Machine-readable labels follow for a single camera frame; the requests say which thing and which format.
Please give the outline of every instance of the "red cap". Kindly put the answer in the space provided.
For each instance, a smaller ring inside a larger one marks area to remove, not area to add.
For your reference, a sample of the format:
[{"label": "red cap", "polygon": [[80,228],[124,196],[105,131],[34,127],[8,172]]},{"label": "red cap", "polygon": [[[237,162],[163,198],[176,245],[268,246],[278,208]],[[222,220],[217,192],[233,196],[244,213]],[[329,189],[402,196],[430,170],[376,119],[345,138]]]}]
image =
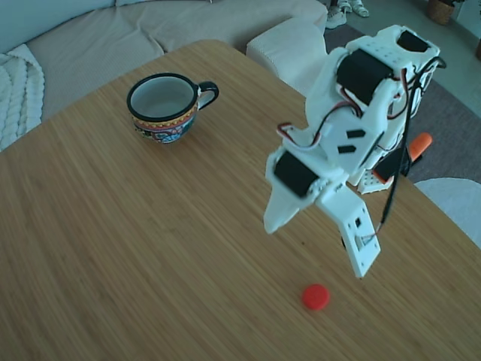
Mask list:
[{"label": "red cap", "polygon": [[320,284],[311,284],[302,294],[302,302],[310,310],[322,310],[329,303],[329,291]]}]

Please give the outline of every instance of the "ceramic cup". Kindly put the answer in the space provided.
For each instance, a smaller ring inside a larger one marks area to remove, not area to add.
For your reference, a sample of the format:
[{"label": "ceramic cup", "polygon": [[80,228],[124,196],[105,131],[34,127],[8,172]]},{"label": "ceramic cup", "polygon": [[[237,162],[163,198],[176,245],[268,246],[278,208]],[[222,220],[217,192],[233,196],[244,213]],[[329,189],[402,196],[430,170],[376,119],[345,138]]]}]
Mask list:
[{"label": "ceramic cup", "polygon": [[218,96],[219,88],[211,81],[196,84],[183,75],[162,73],[136,83],[127,106],[139,133],[167,144],[186,134],[197,112]]}]

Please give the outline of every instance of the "knit blanket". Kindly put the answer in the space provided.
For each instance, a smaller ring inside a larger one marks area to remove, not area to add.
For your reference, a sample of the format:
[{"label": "knit blanket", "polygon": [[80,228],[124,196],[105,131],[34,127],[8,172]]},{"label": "knit blanket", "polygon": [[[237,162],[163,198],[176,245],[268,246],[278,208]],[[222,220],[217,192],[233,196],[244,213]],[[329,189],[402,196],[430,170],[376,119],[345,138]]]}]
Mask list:
[{"label": "knit blanket", "polygon": [[23,44],[0,54],[0,151],[41,123],[44,73]]}]

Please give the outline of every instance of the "mug rim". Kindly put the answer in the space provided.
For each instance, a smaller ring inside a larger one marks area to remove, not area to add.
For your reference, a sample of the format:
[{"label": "mug rim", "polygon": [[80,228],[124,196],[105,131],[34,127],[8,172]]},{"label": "mug rim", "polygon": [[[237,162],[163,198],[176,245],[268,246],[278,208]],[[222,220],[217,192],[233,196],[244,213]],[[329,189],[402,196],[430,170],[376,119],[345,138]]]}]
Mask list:
[{"label": "mug rim", "polygon": [[[181,111],[178,111],[175,114],[168,115],[166,117],[148,117],[146,115],[142,115],[138,113],[133,107],[132,107],[132,96],[141,85],[145,84],[147,81],[150,81],[152,79],[156,79],[158,77],[176,77],[177,79],[184,80],[188,85],[191,86],[192,91],[194,92],[194,97],[192,98],[192,101]],[[151,122],[151,123],[163,123],[163,122],[168,122],[170,120],[176,119],[178,117],[182,117],[185,113],[187,113],[190,109],[192,109],[195,105],[195,103],[198,101],[198,85],[192,82],[188,77],[177,74],[177,73],[158,73],[158,74],[153,74],[150,75],[149,77],[145,77],[142,80],[139,80],[130,90],[129,94],[127,95],[127,108],[129,108],[129,111],[131,114],[134,115],[134,117],[144,120],[146,122]]]}]

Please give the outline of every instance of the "floor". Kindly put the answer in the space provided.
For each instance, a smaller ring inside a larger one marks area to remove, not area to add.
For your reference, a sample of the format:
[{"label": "floor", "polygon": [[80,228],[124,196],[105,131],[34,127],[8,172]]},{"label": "floor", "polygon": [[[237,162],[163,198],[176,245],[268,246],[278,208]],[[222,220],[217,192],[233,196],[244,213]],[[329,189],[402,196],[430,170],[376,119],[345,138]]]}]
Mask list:
[{"label": "floor", "polygon": [[425,15],[425,0],[364,0],[371,16],[347,15],[347,23],[367,35],[392,24],[405,25],[435,43],[448,68],[438,70],[434,79],[475,114],[481,117],[481,61],[474,56],[479,39],[451,22],[437,25]]}]

